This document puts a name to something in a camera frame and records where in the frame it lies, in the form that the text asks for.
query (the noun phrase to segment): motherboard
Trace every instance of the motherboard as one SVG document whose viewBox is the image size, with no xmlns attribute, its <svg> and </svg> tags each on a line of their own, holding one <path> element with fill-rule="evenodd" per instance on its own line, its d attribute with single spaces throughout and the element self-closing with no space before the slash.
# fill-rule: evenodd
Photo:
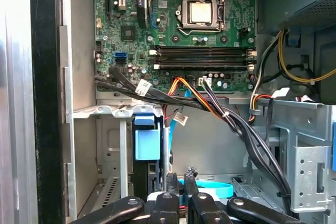
<svg viewBox="0 0 336 224">
<path fill-rule="evenodd" d="M 95 8 L 96 73 L 112 83 L 115 66 L 162 91 L 176 77 L 199 90 L 204 78 L 214 91 L 253 88 L 255 0 L 95 0 Z"/>
</svg>

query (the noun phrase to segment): green circuit board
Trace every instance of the green circuit board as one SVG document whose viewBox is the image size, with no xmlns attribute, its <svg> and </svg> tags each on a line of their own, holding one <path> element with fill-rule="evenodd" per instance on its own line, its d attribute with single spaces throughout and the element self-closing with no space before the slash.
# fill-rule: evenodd
<svg viewBox="0 0 336 224">
<path fill-rule="evenodd" d="M 151 0 L 147 29 L 141 29 L 138 24 L 137 0 L 127 0 L 126 10 L 119 10 L 113 6 L 110 15 L 107 14 L 107 1 L 113 3 L 115 0 L 95 0 L 96 49 L 98 47 L 101 50 L 100 59 L 96 62 L 97 74 L 111 78 L 113 81 L 113 77 L 109 74 L 109 67 L 115 65 L 134 84 L 137 84 L 140 79 L 145 79 L 154 87 L 167 91 L 174 77 L 192 77 L 197 85 L 197 78 L 211 73 L 214 77 L 218 74 L 218 78 L 213 77 L 212 80 L 214 91 L 249 90 L 250 81 L 247 70 L 157 70 L 149 60 L 151 57 L 149 50 L 152 45 L 254 48 L 255 0 L 225 0 L 225 29 L 220 33 L 201 32 L 189 36 L 183 35 L 177 29 L 180 22 L 176 18 L 176 10 L 182 0 Z M 240 32 L 243 28 L 249 30 L 242 38 Z M 223 36 L 226 38 L 225 43 L 222 41 Z M 205 39 L 202 42 L 197 41 L 204 37 L 206 41 Z M 125 64 L 118 64 L 115 61 L 115 52 L 127 53 Z"/>
</svg>

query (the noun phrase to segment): black ram slot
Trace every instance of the black ram slot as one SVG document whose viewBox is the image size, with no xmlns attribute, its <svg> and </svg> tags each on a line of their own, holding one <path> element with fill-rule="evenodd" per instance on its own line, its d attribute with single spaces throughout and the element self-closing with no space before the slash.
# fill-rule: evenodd
<svg viewBox="0 0 336 224">
<path fill-rule="evenodd" d="M 239 47 L 156 47 L 161 57 L 246 57 L 246 50 Z"/>
</svg>

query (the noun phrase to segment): blue cable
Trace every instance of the blue cable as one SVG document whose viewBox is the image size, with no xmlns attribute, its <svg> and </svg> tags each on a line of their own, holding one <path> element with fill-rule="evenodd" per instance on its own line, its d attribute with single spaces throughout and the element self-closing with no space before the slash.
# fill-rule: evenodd
<svg viewBox="0 0 336 224">
<path fill-rule="evenodd" d="M 187 89 L 184 93 L 184 97 L 191 97 L 191 91 L 190 89 Z M 175 120 L 172 120 L 170 122 L 170 133 L 169 133 L 169 153 L 170 151 L 172 150 L 172 143 L 173 143 L 173 133 L 174 133 L 174 129 L 176 127 L 176 121 Z"/>
</svg>

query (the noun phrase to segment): cpu socket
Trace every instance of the cpu socket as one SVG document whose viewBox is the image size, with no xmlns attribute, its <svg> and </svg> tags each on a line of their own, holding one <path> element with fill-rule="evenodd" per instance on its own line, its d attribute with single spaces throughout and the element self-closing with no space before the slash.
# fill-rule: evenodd
<svg viewBox="0 0 336 224">
<path fill-rule="evenodd" d="M 179 31 L 189 35 L 195 31 L 224 30 L 224 0 L 182 0 L 176 11 L 176 17 L 180 21 Z"/>
</svg>

